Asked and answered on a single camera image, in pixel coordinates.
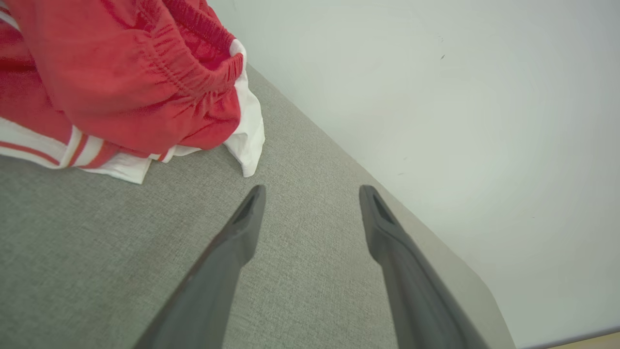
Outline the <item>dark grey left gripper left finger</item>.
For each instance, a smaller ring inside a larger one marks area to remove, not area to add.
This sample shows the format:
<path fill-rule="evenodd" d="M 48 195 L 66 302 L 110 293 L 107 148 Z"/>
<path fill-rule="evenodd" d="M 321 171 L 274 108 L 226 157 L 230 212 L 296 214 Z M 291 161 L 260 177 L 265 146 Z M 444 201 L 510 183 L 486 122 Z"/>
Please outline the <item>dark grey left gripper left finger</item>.
<path fill-rule="evenodd" d="M 254 186 L 133 349 L 222 349 L 241 269 L 256 252 L 265 204 L 265 186 Z"/>

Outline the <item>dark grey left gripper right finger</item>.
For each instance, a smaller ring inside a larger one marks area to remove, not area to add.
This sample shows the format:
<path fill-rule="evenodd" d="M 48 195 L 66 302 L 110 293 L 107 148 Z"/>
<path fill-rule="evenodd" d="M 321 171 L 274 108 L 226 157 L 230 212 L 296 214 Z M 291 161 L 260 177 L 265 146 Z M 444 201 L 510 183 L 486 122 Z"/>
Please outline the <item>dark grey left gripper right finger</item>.
<path fill-rule="evenodd" d="M 359 188 L 366 243 L 385 279 L 399 349 L 490 349 L 371 185 Z"/>

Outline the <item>red Bulls 23 jersey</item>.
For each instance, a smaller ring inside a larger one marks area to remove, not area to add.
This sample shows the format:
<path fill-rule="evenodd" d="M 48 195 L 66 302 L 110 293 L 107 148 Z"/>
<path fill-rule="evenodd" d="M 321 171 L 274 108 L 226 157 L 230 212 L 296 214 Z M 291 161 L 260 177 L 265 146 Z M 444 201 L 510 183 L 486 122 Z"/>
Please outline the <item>red Bulls 23 jersey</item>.
<path fill-rule="evenodd" d="M 17 26 L 2 1 L 0 18 L 11 26 Z M 254 175 L 261 158 L 265 142 L 264 122 L 261 104 L 248 86 L 246 49 L 234 37 L 230 51 L 241 53 L 244 58 L 242 73 L 234 85 L 241 121 L 233 134 L 220 145 L 226 146 L 240 163 L 243 176 L 250 177 Z M 200 150 L 205 149 L 175 145 L 163 153 L 135 153 L 83 133 L 76 127 L 71 128 L 69 139 L 64 142 L 0 116 L 0 156 L 25 159 L 50 169 L 78 167 L 86 172 L 105 174 L 131 183 L 142 183 L 153 160 L 167 163 L 173 157 Z"/>

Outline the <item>red shorts with white stripe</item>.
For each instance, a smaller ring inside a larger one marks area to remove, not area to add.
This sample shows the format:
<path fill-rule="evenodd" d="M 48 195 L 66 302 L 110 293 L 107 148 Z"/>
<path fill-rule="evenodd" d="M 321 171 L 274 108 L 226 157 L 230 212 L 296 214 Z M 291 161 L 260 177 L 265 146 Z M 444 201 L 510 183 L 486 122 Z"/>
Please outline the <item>red shorts with white stripe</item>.
<path fill-rule="evenodd" d="M 211 149 L 241 121 L 244 58 L 207 0 L 0 0 L 0 116 L 135 153 Z"/>

